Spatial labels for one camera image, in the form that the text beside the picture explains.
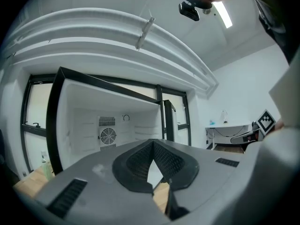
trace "ceiling light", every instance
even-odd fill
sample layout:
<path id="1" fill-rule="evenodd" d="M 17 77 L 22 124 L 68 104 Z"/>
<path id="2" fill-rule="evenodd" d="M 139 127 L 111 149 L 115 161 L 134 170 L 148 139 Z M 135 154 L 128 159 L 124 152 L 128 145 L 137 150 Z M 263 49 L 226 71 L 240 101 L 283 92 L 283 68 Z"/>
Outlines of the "ceiling light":
<path id="1" fill-rule="evenodd" d="M 213 2 L 213 5 L 215 5 L 215 8 L 219 12 L 226 28 L 230 28 L 233 25 L 233 23 L 231 22 L 231 19 L 228 15 L 228 12 L 227 12 L 224 4 L 222 2 Z"/>

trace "bottle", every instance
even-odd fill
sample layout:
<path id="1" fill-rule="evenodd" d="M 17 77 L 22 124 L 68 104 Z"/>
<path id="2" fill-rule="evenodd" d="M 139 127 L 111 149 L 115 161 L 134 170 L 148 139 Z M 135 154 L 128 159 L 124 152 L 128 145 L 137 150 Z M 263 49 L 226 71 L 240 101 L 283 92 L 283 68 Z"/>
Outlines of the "bottle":
<path id="1" fill-rule="evenodd" d="M 43 172 L 44 172 L 44 175 L 47 178 L 47 180 L 49 181 L 50 179 L 52 179 L 53 176 L 51 173 L 51 169 L 50 169 L 49 164 L 45 160 L 44 155 L 42 155 L 42 168 L 43 168 Z"/>

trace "black metal frame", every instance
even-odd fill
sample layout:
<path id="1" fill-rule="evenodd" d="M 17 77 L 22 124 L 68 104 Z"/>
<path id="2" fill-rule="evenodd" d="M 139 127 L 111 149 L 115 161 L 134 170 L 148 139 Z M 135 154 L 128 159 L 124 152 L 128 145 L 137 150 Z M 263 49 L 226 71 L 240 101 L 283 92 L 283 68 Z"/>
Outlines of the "black metal frame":
<path id="1" fill-rule="evenodd" d="M 24 132 L 29 132 L 32 134 L 36 134 L 38 136 L 46 137 L 46 129 L 45 128 L 34 127 L 34 126 L 26 124 L 27 109 L 28 109 L 28 102 L 29 102 L 31 88 L 33 85 L 36 85 L 36 84 L 53 83 L 54 77 L 55 77 L 55 75 L 52 75 L 52 74 L 50 74 L 50 75 L 31 75 L 28 80 L 28 83 L 26 85 L 26 88 L 25 88 L 25 93 L 23 96 L 22 108 L 21 108 L 20 134 L 21 134 L 21 145 L 22 145 L 23 156 L 24 156 L 26 167 L 27 167 L 29 173 L 31 173 L 33 170 L 31 169 L 30 164 L 29 164 Z"/>
<path id="2" fill-rule="evenodd" d="M 167 138 L 168 138 L 169 141 L 174 142 L 174 129 L 173 129 L 172 110 L 176 111 L 176 109 L 174 108 L 174 106 L 172 105 L 172 103 L 169 100 L 165 100 L 164 104 L 165 104 L 165 125 L 166 125 L 167 128 L 172 128 L 172 129 L 168 129 L 166 131 Z"/>
<path id="3" fill-rule="evenodd" d="M 47 108 L 47 117 L 46 117 L 47 147 L 48 147 L 48 153 L 51 160 L 52 168 L 55 174 L 58 174 L 63 171 L 61 161 L 60 161 L 59 151 L 58 151 L 57 140 L 56 140 L 56 119 L 57 119 L 57 109 L 58 109 L 58 104 L 60 99 L 60 93 L 65 79 L 108 89 L 111 91 L 115 91 L 131 97 L 139 98 L 152 103 L 158 102 L 156 99 L 123 88 L 121 86 L 112 84 L 110 82 L 101 80 L 99 78 L 96 78 L 95 76 L 86 75 L 83 73 L 73 71 L 68 68 L 60 67 L 50 92 L 49 104 Z"/>
<path id="4" fill-rule="evenodd" d="M 27 156 L 24 132 L 29 132 L 29 133 L 33 133 L 33 134 L 36 134 L 39 136 L 46 137 L 46 129 L 37 128 L 37 127 L 26 124 L 27 108 L 28 108 L 28 101 L 29 101 L 29 97 L 30 97 L 31 88 L 32 88 L 32 85 L 35 85 L 35 84 L 53 83 L 55 76 L 56 76 L 56 74 L 31 75 L 28 80 L 25 92 L 24 92 L 22 109 L 21 109 L 21 126 L 20 126 L 21 129 L 20 130 L 21 130 L 22 151 L 23 151 L 25 163 L 26 163 L 26 166 L 27 166 L 29 172 L 32 172 L 33 170 L 31 170 L 31 168 L 30 168 L 29 159 Z M 183 99 L 183 104 L 185 106 L 185 114 L 186 114 L 187 123 L 178 125 L 178 130 L 185 129 L 185 128 L 188 129 L 188 145 L 191 146 L 191 129 L 190 129 L 190 123 L 189 123 L 188 100 L 187 100 L 186 92 L 162 87 L 160 85 L 154 85 L 154 84 L 150 84 L 150 83 L 146 83 L 146 82 L 139 82 L 139 81 L 124 79 L 124 78 L 102 76 L 102 75 L 89 75 L 89 76 L 92 76 L 92 77 L 95 77 L 95 78 L 98 78 L 100 80 L 104 80 L 104 81 L 110 82 L 110 83 L 122 83 L 122 84 L 127 84 L 127 85 L 156 89 L 156 98 L 157 98 L 156 103 L 160 104 L 160 110 L 161 110 L 163 139 L 165 138 L 166 128 L 164 127 L 165 122 L 164 122 L 164 111 L 163 111 L 164 108 L 163 108 L 162 94 L 166 93 L 166 94 L 171 94 L 171 95 L 175 95 L 175 96 L 181 96 Z"/>
<path id="5" fill-rule="evenodd" d="M 175 95 L 175 96 L 180 96 L 182 97 L 182 102 L 184 104 L 185 107 L 185 114 L 186 114 L 186 124 L 180 124 L 178 125 L 178 130 L 182 130 L 187 128 L 187 134 L 188 134 L 188 145 L 192 146 L 192 140 L 191 140 L 191 126 L 190 126 L 190 119 L 189 119 L 189 110 L 188 110 L 188 98 L 187 98 L 187 93 L 186 92 L 182 92 L 182 91 L 178 91 L 175 89 L 171 89 L 171 88 L 165 88 L 165 87 L 161 87 L 157 85 L 157 99 L 159 100 L 159 98 L 163 99 L 162 94 L 166 93 L 166 94 L 171 94 L 171 95 Z"/>

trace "ventilation grille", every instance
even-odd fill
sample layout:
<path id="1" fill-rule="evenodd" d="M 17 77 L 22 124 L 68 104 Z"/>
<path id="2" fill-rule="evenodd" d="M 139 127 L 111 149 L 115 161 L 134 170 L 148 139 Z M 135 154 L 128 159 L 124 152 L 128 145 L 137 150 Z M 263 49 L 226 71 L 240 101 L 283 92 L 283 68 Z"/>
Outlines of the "ventilation grille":
<path id="1" fill-rule="evenodd" d="M 111 145 L 108 145 L 108 146 L 101 147 L 100 151 L 108 150 L 110 148 L 115 148 L 115 147 L 116 147 L 116 144 L 111 144 Z"/>
<path id="2" fill-rule="evenodd" d="M 153 160 L 152 143 L 140 149 L 129 157 L 126 164 L 128 169 L 139 179 L 147 181 L 149 168 Z"/>
<path id="3" fill-rule="evenodd" d="M 181 157 L 157 143 L 154 143 L 154 161 L 166 180 L 178 173 L 185 164 Z"/>
<path id="4" fill-rule="evenodd" d="M 240 163 L 240 162 L 237 162 L 237 161 L 232 161 L 232 160 L 221 158 L 221 157 L 218 158 L 216 160 L 216 162 L 224 164 L 224 165 L 227 165 L 227 166 L 231 166 L 231 167 L 237 167 L 239 165 L 239 163 Z"/>
<path id="5" fill-rule="evenodd" d="M 111 144 L 116 136 L 116 132 L 112 128 L 106 128 L 102 131 L 100 139 L 104 144 Z"/>
<path id="6" fill-rule="evenodd" d="M 86 181 L 72 180 L 47 209 L 56 216 L 64 218 L 86 185 Z"/>
<path id="7" fill-rule="evenodd" d="M 111 127 L 116 125 L 116 119 L 114 117 L 100 117 L 99 127 Z"/>

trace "white desk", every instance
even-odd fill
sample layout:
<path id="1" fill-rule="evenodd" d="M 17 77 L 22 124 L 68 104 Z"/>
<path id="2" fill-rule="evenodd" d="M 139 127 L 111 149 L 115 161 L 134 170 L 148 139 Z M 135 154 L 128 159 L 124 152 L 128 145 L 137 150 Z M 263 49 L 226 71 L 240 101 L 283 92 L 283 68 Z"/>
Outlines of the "white desk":
<path id="1" fill-rule="evenodd" d="M 233 127 L 243 127 L 243 126 L 249 126 L 251 125 L 251 121 L 235 121 L 235 122 L 228 122 L 228 123 L 221 123 L 221 122 L 217 122 L 213 125 L 208 125 L 205 129 L 206 132 L 208 131 L 208 129 L 212 129 L 212 148 L 211 150 L 214 150 L 216 147 L 215 144 L 215 128 L 233 128 Z"/>

